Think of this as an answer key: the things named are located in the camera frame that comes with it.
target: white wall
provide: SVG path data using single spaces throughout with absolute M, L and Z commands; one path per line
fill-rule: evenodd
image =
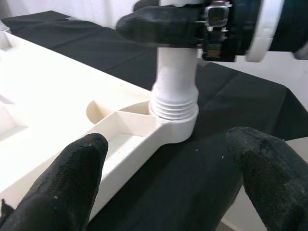
M 137 0 L 0 0 L 0 18 L 56 11 L 102 26 L 114 27 L 132 12 Z

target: table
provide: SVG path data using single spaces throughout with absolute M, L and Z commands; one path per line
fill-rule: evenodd
M 44 12 L 4 19 L 14 35 L 150 90 L 156 49 L 110 28 Z M 284 86 L 217 64 L 197 70 L 193 135 L 161 147 L 90 222 L 88 231 L 215 230 L 242 184 L 225 133 L 247 126 L 292 140 L 308 136 L 308 113 Z

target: white plastic tube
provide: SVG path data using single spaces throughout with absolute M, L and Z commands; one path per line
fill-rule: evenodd
M 161 0 L 160 5 L 198 4 L 202 0 Z M 164 119 L 182 120 L 198 111 L 195 85 L 197 49 L 159 48 L 152 112 Z

